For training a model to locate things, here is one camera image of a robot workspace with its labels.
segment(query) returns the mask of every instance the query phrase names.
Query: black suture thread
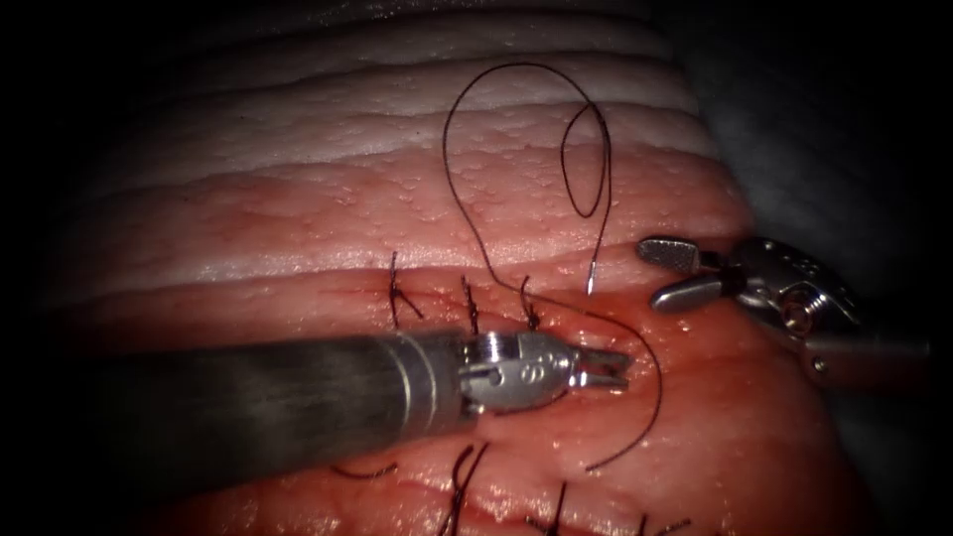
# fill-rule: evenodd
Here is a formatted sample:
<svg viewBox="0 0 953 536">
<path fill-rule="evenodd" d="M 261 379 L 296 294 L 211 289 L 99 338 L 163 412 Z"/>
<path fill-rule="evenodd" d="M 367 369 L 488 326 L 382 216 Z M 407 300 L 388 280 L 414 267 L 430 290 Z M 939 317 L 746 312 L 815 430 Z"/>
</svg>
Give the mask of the black suture thread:
<svg viewBox="0 0 953 536">
<path fill-rule="evenodd" d="M 566 499 L 566 485 L 563 480 L 563 486 L 559 489 L 559 501 L 556 503 L 556 513 L 553 515 L 553 523 L 548 527 L 532 517 L 526 516 L 526 524 L 543 533 L 543 536 L 559 536 L 559 518 L 563 515 L 563 501 Z"/>
<path fill-rule="evenodd" d="M 463 451 L 457 456 L 457 460 L 454 462 L 454 471 L 451 474 L 451 482 L 454 486 L 454 494 L 450 499 L 450 511 L 447 512 L 447 515 L 444 517 L 444 521 L 440 524 L 440 530 L 437 531 L 437 534 L 443 536 L 446 534 L 447 529 L 450 529 L 451 536 L 457 536 L 457 533 L 460 530 L 460 513 L 464 507 L 464 498 L 467 495 L 467 488 L 470 487 L 470 480 L 474 477 L 474 473 L 477 472 L 479 461 L 483 458 L 483 453 L 486 452 L 488 447 L 489 443 L 484 443 L 483 446 L 480 447 L 479 451 L 476 452 L 474 464 L 470 466 L 470 470 L 467 471 L 467 477 L 464 478 L 464 483 L 460 483 L 460 469 L 463 467 L 467 458 L 470 457 L 470 454 L 473 453 L 474 446 L 467 445 L 467 447 L 463 449 Z"/>
<path fill-rule="evenodd" d="M 503 287 L 504 289 L 510 290 L 512 292 L 520 293 L 519 288 L 514 287 L 513 285 L 503 281 L 502 279 L 499 278 L 498 275 L 496 275 L 496 271 L 493 269 L 493 265 L 489 260 L 489 253 L 486 251 L 486 244 L 483 243 L 483 239 L 479 234 L 477 225 L 474 223 L 473 219 L 470 218 L 470 214 L 467 212 L 467 208 L 464 206 L 464 202 L 460 199 L 460 195 L 457 193 L 457 189 L 454 187 L 453 173 L 451 173 L 450 171 L 450 157 L 448 156 L 448 153 L 447 153 L 447 145 L 448 145 L 448 141 L 450 137 L 450 123 L 454 118 L 454 114 L 457 112 L 457 108 L 460 107 L 460 103 L 464 100 L 464 97 L 467 96 L 467 93 L 471 90 L 471 88 L 473 88 L 473 86 L 476 85 L 481 79 L 483 79 L 484 76 L 487 76 L 491 72 L 500 70 L 502 68 L 508 68 L 508 67 L 537 67 L 537 68 L 542 68 L 544 70 L 547 70 L 549 72 L 556 74 L 557 76 L 569 82 L 569 84 L 572 85 L 579 92 L 580 95 L 582 95 L 583 99 L 585 99 L 586 101 L 586 107 L 584 108 L 584 110 L 588 108 L 592 108 L 593 113 L 596 116 L 596 120 L 599 123 L 599 128 L 603 138 L 604 173 L 600 177 L 600 180 L 605 181 L 607 184 L 607 187 L 608 187 L 607 200 L 608 201 L 607 201 L 607 207 L 606 207 L 606 216 L 603 219 L 603 224 L 599 233 L 599 239 L 597 240 L 596 247 L 594 248 L 594 251 L 593 251 L 593 257 L 591 261 L 592 263 L 596 262 L 597 256 L 599 254 L 599 247 L 602 244 L 603 234 L 606 230 L 606 224 L 609 221 L 609 212 L 613 206 L 612 138 L 609 135 L 609 127 L 606 124 L 606 120 L 603 117 L 603 113 L 599 110 L 599 107 L 596 106 L 596 104 L 589 98 L 589 96 L 579 87 L 579 85 L 574 80 L 572 80 L 571 78 L 569 78 L 562 72 L 552 67 L 545 66 L 542 64 L 536 64 L 532 62 L 517 62 L 517 63 L 503 64 L 500 66 L 491 67 L 484 70 L 483 72 L 478 74 L 473 80 L 471 80 L 470 83 L 467 84 L 467 87 L 465 87 L 464 90 L 461 91 L 460 95 L 457 96 L 457 100 L 455 100 L 454 104 L 451 106 L 450 111 L 447 114 L 447 121 L 444 123 L 443 138 L 441 143 L 442 156 L 444 160 L 444 171 L 447 176 L 447 184 L 448 186 L 450 186 L 451 193 L 453 194 L 453 197 L 454 197 L 454 202 L 457 204 L 457 207 L 460 209 L 460 212 L 463 215 L 464 220 L 467 221 L 467 225 L 470 227 L 471 232 L 474 234 L 474 238 L 476 239 L 476 245 L 479 248 L 479 253 L 483 258 L 483 263 L 486 265 L 486 270 L 489 272 L 489 276 L 500 287 Z M 565 145 L 561 145 L 560 151 L 563 152 L 564 150 L 565 150 Z M 566 176 L 565 167 L 563 168 L 563 175 L 564 177 Z M 634 328 L 626 324 L 623 324 L 622 322 L 616 319 L 607 317 L 605 315 L 600 315 L 598 313 L 593 313 L 591 311 L 587 311 L 585 309 L 582 309 L 570 304 L 566 304 L 558 300 L 553 300 L 545 296 L 540 296 L 540 295 L 535 295 L 535 294 L 525 293 L 525 292 L 521 294 L 527 297 L 531 297 L 533 298 L 533 300 L 537 302 L 541 302 L 541 303 L 545 303 L 545 304 L 549 304 L 549 305 L 553 305 L 557 307 L 562 307 L 574 313 L 578 313 L 580 315 L 584 315 L 589 318 L 608 322 L 609 324 L 612 324 L 613 326 L 626 330 L 627 332 L 635 336 L 645 346 L 645 351 L 648 352 L 648 355 L 651 358 L 652 366 L 655 369 L 656 395 L 655 395 L 655 405 L 653 406 L 652 414 L 649 417 L 648 423 L 645 425 L 645 428 L 642 430 L 642 432 L 635 437 L 635 439 L 633 439 L 629 444 L 622 447 L 618 452 L 598 462 L 595 462 L 593 464 L 589 464 L 588 466 L 586 466 L 586 471 L 589 471 L 589 472 L 592 472 L 597 469 L 601 469 L 605 467 L 606 465 L 611 464 L 615 460 L 618 460 L 619 458 L 624 456 L 626 453 L 634 449 L 635 446 L 638 445 L 639 442 L 641 442 L 642 439 L 648 434 L 648 432 L 654 426 L 655 421 L 658 419 L 658 413 L 662 405 L 662 371 L 661 371 L 661 367 L 659 366 L 658 356 L 655 355 L 655 351 L 648 344 L 648 341 L 645 340 L 645 337 L 642 336 L 642 334 L 640 334 Z"/>
<path fill-rule="evenodd" d="M 395 330 L 400 330 L 400 322 L 397 320 L 398 298 L 410 306 L 410 309 L 414 311 L 418 319 L 424 318 L 424 314 L 417 309 L 417 306 L 410 301 L 410 298 L 407 298 L 404 291 L 397 288 L 397 252 L 394 251 L 393 255 L 390 256 L 390 291 L 387 293 L 387 299 L 390 301 L 390 320 L 393 322 Z"/>
<path fill-rule="evenodd" d="M 467 310 L 470 312 L 470 331 L 479 335 L 479 311 L 474 301 L 474 290 L 467 282 L 467 276 L 460 276 L 460 284 L 464 287 L 464 296 L 467 298 Z"/>
<path fill-rule="evenodd" d="M 529 283 L 529 276 L 523 278 L 522 285 L 519 286 L 519 304 L 523 307 L 523 314 L 526 315 L 526 326 L 531 332 L 539 328 L 539 315 L 536 314 L 536 308 L 526 299 L 526 284 Z"/>
<path fill-rule="evenodd" d="M 381 478 L 386 474 L 390 474 L 397 470 L 397 462 L 387 466 L 384 469 L 376 470 L 375 472 L 352 472 L 349 470 L 341 469 L 338 466 L 331 466 L 331 471 L 337 475 L 343 476 L 345 478 L 350 478 L 352 480 L 374 480 L 375 478 Z"/>
<path fill-rule="evenodd" d="M 692 524 L 692 520 L 689 518 L 682 519 L 677 523 L 672 523 L 671 525 L 665 526 L 662 530 L 655 533 L 655 536 L 665 536 L 666 534 L 671 534 L 676 530 L 683 529 Z"/>
</svg>

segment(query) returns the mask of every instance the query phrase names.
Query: dark background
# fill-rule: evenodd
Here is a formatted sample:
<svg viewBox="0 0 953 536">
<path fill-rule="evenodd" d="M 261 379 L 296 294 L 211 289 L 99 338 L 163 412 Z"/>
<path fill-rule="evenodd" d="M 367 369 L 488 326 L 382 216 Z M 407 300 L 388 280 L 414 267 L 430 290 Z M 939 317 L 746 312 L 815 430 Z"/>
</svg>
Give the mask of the dark background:
<svg viewBox="0 0 953 536">
<path fill-rule="evenodd" d="M 223 14 L 262 4 L 72 5 L 51 8 L 35 19 L 42 21 L 35 29 L 24 30 L 30 39 L 24 40 L 23 54 L 35 71 L 27 84 L 33 93 L 28 100 L 36 99 L 27 132 L 38 133 L 31 136 L 37 152 L 31 153 L 31 173 L 17 185 L 26 201 L 22 206 L 17 200 L 17 210 L 28 210 L 37 223 L 29 226 L 21 257 L 29 282 L 42 285 L 42 272 L 29 267 L 43 258 L 46 229 L 56 222 L 50 208 L 72 195 L 84 180 L 82 171 L 108 145 L 112 128 L 122 121 L 122 102 L 151 72 L 142 62 L 145 53 L 157 43 L 214 25 Z M 934 225 L 946 224 L 936 215 L 947 173 L 934 156 L 949 151 L 936 143 L 949 138 L 945 95 L 938 91 L 949 61 L 940 60 L 943 35 L 930 23 L 941 18 L 939 11 L 874 5 L 673 1 L 658 2 L 654 9 L 699 94 L 703 119 L 750 197 L 770 184 L 772 171 L 752 163 L 758 154 L 750 147 L 733 145 L 733 130 L 724 126 L 731 118 L 726 102 L 732 100 L 732 80 L 724 79 L 724 70 L 710 74 L 714 63 L 742 58 L 744 65 L 760 63 L 760 71 L 800 80 L 793 90 L 817 103 L 863 148 L 867 156 L 860 158 L 869 165 L 853 180 L 861 188 L 888 192 L 883 206 L 831 204 L 817 185 L 800 198 L 821 206 L 821 212 L 877 211 L 876 228 L 825 227 L 796 210 L 759 210 L 753 199 L 759 231 L 815 253 L 848 280 L 860 282 L 858 290 L 872 298 L 878 314 L 925 330 L 939 310 L 940 291 L 924 284 L 938 281 L 932 279 L 932 263 L 942 253 L 932 251 L 932 233 Z M 942 530 L 939 482 L 933 476 L 940 459 L 932 443 L 938 416 L 932 402 L 830 401 L 848 451 L 880 490 L 886 533 Z"/>
</svg>

